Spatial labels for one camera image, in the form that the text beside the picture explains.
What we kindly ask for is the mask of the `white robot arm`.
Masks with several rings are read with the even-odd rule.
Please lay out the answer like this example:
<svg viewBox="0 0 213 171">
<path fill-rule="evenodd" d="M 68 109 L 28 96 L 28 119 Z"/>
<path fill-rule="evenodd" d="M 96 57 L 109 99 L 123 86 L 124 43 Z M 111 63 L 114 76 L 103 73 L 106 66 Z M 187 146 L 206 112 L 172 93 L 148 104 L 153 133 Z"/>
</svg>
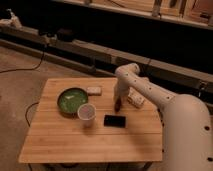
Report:
<svg viewBox="0 0 213 171">
<path fill-rule="evenodd" d="M 139 77 L 136 63 L 115 70 L 114 99 L 130 88 L 152 102 L 163 115 L 162 171 L 213 171 L 213 127 L 206 104 L 190 94 L 176 94 Z"/>
</svg>

